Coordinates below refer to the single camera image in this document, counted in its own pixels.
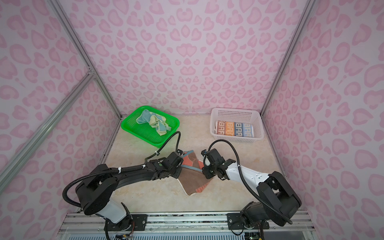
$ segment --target folded towel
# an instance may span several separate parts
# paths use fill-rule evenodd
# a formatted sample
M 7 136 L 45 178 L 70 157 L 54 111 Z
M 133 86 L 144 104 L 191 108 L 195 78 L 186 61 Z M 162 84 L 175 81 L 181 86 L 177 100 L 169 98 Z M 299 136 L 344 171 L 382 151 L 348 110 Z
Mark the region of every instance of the folded towel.
M 199 160 L 196 157 L 193 150 L 184 152 L 183 159 L 184 161 L 181 165 L 183 169 L 181 170 L 178 180 L 183 187 L 184 192 L 188 196 L 197 192 L 202 192 L 211 181 L 211 179 L 205 178 L 201 170 L 204 167 L 202 160 Z
M 145 109 L 140 117 L 136 119 L 138 124 L 149 123 L 151 127 L 156 129 L 156 132 L 161 136 L 167 133 L 167 130 L 170 131 L 171 127 L 166 123 L 166 118 L 160 116 L 156 113 L 150 112 L 148 109 Z

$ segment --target side wall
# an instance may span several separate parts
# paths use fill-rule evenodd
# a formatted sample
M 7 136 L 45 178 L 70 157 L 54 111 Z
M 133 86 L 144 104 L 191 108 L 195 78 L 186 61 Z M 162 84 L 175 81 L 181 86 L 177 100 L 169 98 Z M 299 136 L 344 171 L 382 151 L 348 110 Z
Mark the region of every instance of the side wall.
M 265 116 L 321 239 L 384 238 L 384 1 L 321 0 Z
M 0 3 L 0 172 L 87 69 L 44 0 Z
M 306 0 L 63 0 L 123 114 L 260 110 Z
M 68 212 L 63 188 L 99 163 L 118 120 L 92 81 L 0 195 L 0 239 L 48 240 Z M 74 187 L 70 197 L 75 199 Z

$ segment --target crumpled cloth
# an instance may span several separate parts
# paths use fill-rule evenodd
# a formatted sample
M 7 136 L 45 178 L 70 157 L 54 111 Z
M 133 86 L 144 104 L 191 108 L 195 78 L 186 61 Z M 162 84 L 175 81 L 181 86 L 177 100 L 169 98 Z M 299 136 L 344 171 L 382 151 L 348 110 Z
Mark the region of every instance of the crumpled cloth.
M 166 123 L 166 118 L 163 116 L 160 116 L 156 113 L 150 112 L 149 110 L 145 109 L 140 117 L 136 119 L 136 122 L 138 124 L 143 124 L 143 123 L 149 123 L 151 127 L 154 127 L 156 129 L 156 132 L 162 136 L 167 133 L 167 130 L 170 131 L 171 127 L 168 126 Z

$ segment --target beige table surface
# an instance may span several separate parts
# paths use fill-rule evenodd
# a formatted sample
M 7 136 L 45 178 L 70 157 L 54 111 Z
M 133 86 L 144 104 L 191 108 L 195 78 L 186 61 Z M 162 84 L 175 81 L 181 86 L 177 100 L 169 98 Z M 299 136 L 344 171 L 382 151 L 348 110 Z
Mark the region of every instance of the beige table surface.
M 209 133 L 210 116 L 176 116 L 180 120 L 181 139 L 179 149 L 194 150 L 202 160 L 201 151 L 208 149 L 215 140 Z M 173 137 L 157 157 L 167 157 L 174 151 L 177 136 Z M 239 154 L 241 165 L 259 172 L 279 171 L 266 137 L 255 143 L 232 142 Z M 224 159 L 234 159 L 232 149 L 223 142 L 215 148 Z M 144 158 L 153 154 L 156 147 L 120 129 L 106 160 L 108 167 L 127 167 L 144 163 Z M 256 199 L 242 183 L 214 177 L 201 193 L 187 196 L 178 180 L 173 177 L 155 181 L 137 182 L 117 189 L 112 199 L 123 202 L 130 212 L 192 212 L 234 211 Z

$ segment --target robotic arm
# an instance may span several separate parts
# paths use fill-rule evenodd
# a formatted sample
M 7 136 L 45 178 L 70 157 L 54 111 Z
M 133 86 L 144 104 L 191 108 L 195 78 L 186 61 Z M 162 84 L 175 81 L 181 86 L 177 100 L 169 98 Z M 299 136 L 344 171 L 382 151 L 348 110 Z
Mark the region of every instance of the robotic arm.
M 237 162 L 232 159 L 224 160 L 216 149 L 211 150 L 212 145 L 218 141 L 224 141 L 232 147 Z M 157 180 L 169 176 L 177 179 L 183 163 L 181 154 L 182 151 L 176 147 L 176 151 L 167 158 L 146 161 L 143 165 L 108 168 L 106 164 L 100 164 L 90 174 L 68 184 L 63 190 L 63 199 L 72 205 L 81 207 L 85 215 L 96 214 L 104 217 L 106 219 L 104 228 L 106 233 L 109 230 L 127 230 L 132 224 L 134 225 L 132 216 L 123 203 L 118 204 L 110 199 L 113 191 L 144 180 Z M 244 227 L 253 228 L 259 222 L 268 219 L 280 226 L 285 225 L 286 222 L 292 224 L 290 218 L 301 206 L 301 201 L 280 173 L 267 174 L 242 167 L 236 150 L 225 140 L 213 142 L 208 151 L 202 151 L 202 155 L 204 156 L 204 165 L 205 158 L 208 158 L 210 162 L 210 165 L 202 169 L 207 179 L 217 175 L 222 180 L 242 182 L 251 194 L 259 200 L 257 203 L 250 202 L 240 211 L 240 219 Z M 80 203 L 77 203 L 71 200 L 67 193 L 72 186 L 79 182 L 80 184 L 76 187 L 76 194 Z

